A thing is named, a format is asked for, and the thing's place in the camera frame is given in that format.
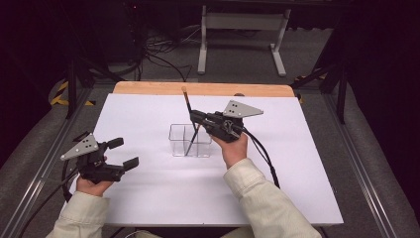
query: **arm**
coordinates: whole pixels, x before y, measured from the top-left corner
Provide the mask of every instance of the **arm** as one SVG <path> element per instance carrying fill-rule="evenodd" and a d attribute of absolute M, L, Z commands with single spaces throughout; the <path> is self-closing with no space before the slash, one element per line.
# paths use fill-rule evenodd
<path fill-rule="evenodd" d="M 76 192 L 47 237 L 101 237 L 109 206 L 109 199 L 102 195 L 111 184 L 110 181 L 94 184 L 78 178 Z"/>
<path fill-rule="evenodd" d="M 248 138 L 244 133 L 229 144 L 213 140 L 221 146 L 228 168 L 224 179 L 239 199 L 255 237 L 321 238 L 286 194 L 247 159 Z"/>

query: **triangular metal plate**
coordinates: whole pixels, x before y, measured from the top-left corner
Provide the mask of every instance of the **triangular metal plate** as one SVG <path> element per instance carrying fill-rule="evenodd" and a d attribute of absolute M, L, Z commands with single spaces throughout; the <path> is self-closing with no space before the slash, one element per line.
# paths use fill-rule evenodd
<path fill-rule="evenodd" d="M 244 118 L 261 114 L 263 114 L 262 110 L 235 100 L 230 100 L 223 112 L 224 116 L 234 118 Z"/>
<path fill-rule="evenodd" d="M 81 142 L 71 148 L 67 153 L 61 156 L 62 161 L 70 160 L 98 150 L 98 143 L 92 134 L 89 134 Z"/>

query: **white cloth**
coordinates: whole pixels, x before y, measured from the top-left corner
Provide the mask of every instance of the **white cloth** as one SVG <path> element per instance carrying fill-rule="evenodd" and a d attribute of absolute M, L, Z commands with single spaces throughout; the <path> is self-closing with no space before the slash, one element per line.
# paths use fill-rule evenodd
<path fill-rule="evenodd" d="M 266 180 L 250 159 L 234 164 L 225 173 L 224 179 L 238 198 L 252 227 L 239 228 L 224 238 L 321 238 L 286 194 Z M 108 205 L 107 198 L 75 192 L 48 237 L 101 237 Z M 147 232 L 137 235 L 157 237 Z"/>

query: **clear plastic container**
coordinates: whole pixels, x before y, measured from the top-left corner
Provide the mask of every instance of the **clear plastic container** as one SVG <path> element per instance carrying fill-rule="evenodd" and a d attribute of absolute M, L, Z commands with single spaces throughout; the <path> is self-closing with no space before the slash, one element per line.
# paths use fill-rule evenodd
<path fill-rule="evenodd" d="M 204 128 L 199 128 L 194 141 L 191 143 L 194 132 L 192 124 L 170 125 L 169 141 L 173 156 L 210 157 L 211 137 Z"/>

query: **leg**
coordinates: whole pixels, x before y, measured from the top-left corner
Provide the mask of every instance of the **leg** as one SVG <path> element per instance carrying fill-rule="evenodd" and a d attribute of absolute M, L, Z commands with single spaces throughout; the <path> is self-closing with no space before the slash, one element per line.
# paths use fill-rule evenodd
<path fill-rule="evenodd" d="M 198 58 L 197 73 L 202 75 L 206 72 L 206 59 L 207 59 L 207 41 L 206 41 L 206 6 L 203 6 L 203 13 L 201 17 L 201 47 L 200 57 Z"/>
<path fill-rule="evenodd" d="M 275 44 L 270 44 L 272 57 L 274 58 L 274 63 L 277 67 L 278 75 L 280 76 L 286 76 L 286 70 L 284 69 L 284 65 L 278 50 L 280 49 L 281 41 L 283 40 L 284 32 L 286 31 L 289 15 L 290 10 L 286 10 L 283 14 L 280 27 L 278 29 L 277 42 Z"/>

